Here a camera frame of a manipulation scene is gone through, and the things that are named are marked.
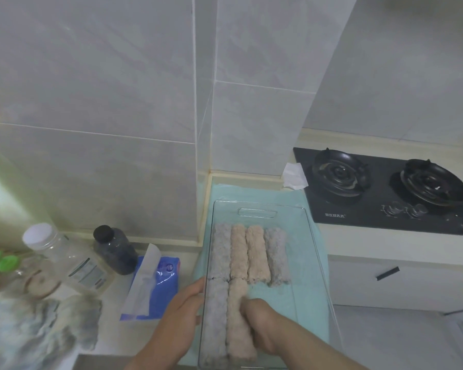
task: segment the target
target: white tissue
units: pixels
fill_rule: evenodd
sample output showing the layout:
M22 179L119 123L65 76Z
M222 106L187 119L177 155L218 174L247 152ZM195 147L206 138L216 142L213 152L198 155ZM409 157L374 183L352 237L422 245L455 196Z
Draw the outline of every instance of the white tissue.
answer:
M149 314L149 299L156 286L156 269L161 252L154 244L148 245L141 267L136 273L129 294L125 298L121 314L128 314L135 319L138 315Z
M301 167L301 163L287 163L283 171L283 187L302 189L308 187L307 178Z

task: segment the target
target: white cabinet drawer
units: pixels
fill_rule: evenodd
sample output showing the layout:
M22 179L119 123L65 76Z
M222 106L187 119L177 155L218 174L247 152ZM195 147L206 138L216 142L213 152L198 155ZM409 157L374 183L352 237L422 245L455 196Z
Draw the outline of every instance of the white cabinet drawer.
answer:
M398 266L381 280L376 277ZM329 260L333 304L452 312L463 309L463 270Z

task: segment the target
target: black stovetop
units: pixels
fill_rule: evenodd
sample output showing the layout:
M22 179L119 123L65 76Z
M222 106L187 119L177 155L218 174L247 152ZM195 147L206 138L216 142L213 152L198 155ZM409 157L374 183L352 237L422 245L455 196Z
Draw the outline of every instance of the black stovetop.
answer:
M463 235L463 203L442 207L414 196L401 181L405 160L353 154L367 164L371 186L362 195L342 197L325 190L312 174L311 167L320 150L293 150L307 177L309 186L304 190L315 222ZM398 204L402 211L393 214L392 207ZM412 209L418 204L424 205L428 213L412 216Z

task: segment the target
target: black cabinet handle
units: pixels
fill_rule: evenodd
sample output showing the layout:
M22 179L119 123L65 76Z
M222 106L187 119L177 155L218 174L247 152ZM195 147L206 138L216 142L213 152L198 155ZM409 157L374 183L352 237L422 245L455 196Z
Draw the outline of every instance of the black cabinet handle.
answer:
M385 273L382 273L379 276L376 276L377 281L387 278L388 276L391 276L392 274L395 274L398 271L400 271L400 269L398 266L396 266L394 269L390 269L389 271L386 271Z

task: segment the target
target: dark bottle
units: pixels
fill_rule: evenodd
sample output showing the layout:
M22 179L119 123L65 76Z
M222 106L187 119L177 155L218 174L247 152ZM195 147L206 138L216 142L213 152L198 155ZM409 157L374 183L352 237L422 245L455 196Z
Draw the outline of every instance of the dark bottle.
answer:
M128 275L135 271L137 252L122 230L104 224L94 230L93 236L96 240L94 251L117 274Z

